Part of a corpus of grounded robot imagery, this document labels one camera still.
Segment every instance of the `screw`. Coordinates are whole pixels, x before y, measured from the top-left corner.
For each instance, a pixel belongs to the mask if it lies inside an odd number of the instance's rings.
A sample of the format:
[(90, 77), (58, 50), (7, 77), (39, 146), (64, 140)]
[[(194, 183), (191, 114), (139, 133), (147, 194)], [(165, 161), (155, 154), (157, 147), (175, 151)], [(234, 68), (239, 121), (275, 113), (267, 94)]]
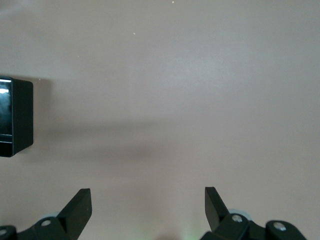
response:
[(286, 226), (283, 225), (281, 222), (278, 222), (278, 221), (276, 221), (276, 222), (273, 224), (273, 226), (274, 226), (276, 229), (278, 229), (279, 231), (285, 231), (285, 230), (287, 230), (287, 229), (286, 229)]
[(7, 230), (5, 230), (5, 229), (1, 229), (0, 230), (0, 236), (5, 235), (6, 233), (7, 233)]
[(45, 220), (41, 223), (41, 227), (45, 227), (51, 224), (51, 220)]
[(240, 217), (239, 215), (233, 215), (232, 220), (237, 223), (242, 223), (242, 217)]

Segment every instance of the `beige wall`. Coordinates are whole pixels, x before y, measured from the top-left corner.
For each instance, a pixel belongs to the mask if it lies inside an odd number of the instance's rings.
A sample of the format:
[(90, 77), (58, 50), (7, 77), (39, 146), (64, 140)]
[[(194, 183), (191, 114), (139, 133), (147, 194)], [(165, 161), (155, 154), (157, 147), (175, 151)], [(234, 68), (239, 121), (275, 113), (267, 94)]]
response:
[(35, 142), (0, 159), (21, 231), (91, 188), (80, 240), (197, 240), (204, 188), (320, 239), (318, 0), (2, 0)]

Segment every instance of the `black cube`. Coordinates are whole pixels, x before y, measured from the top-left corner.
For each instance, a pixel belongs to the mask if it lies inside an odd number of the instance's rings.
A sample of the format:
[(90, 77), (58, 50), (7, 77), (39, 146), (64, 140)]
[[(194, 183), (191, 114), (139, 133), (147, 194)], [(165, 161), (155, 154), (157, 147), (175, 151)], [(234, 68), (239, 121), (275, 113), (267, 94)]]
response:
[(0, 157), (12, 157), (33, 143), (34, 86), (0, 76)]

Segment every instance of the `silver screw head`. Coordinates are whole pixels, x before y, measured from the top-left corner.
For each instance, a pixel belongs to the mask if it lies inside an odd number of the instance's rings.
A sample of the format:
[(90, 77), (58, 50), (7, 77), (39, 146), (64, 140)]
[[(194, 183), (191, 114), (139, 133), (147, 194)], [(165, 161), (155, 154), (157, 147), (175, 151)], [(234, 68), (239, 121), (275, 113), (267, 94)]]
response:
[(41, 227), (45, 227), (51, 224), (51, 220), (45, 220), (41, 223)]
[(1, 229), (0, 230), (0, 236), (5, 235), (6, 233), (7, 233), (7, 230), (5, 230), (5, 229)]
[(242, 223), (242, 217), (240, 217), (239, 215), (235, 214), (232, 216), (232, 220), (237, 222), (237, 223)]
[(285, 230), (287, 230), (287, 229), (286, 229), (286, 226), (283, 225), (281, 222), (278, 222), (278, 221), (276, 221), (276, 222), (273, 224), (273, 226), (274, 226), (276, 229), (278, 229), (279, 231), (285, 231)]

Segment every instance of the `black object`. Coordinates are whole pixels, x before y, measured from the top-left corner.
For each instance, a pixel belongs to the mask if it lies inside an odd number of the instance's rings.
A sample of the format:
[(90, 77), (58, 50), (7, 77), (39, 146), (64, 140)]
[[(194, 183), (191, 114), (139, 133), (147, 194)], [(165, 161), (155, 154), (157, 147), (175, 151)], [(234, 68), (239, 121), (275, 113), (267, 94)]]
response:
[(77, 240), (92, 214), (90, 189), (81, 189), (57, 217), (46, 217), (25, 231), (0, 226), (0, 240)]
[(230, 214), (214, 187), (205, 188), (205, 215), (211, 231), (201, 240), (307, 240), (289, 222), (273, 220), (263, 228), (240, 214)]
[(33, 84), (0, 76), (0, 156), (12, 157), (34, 143)]

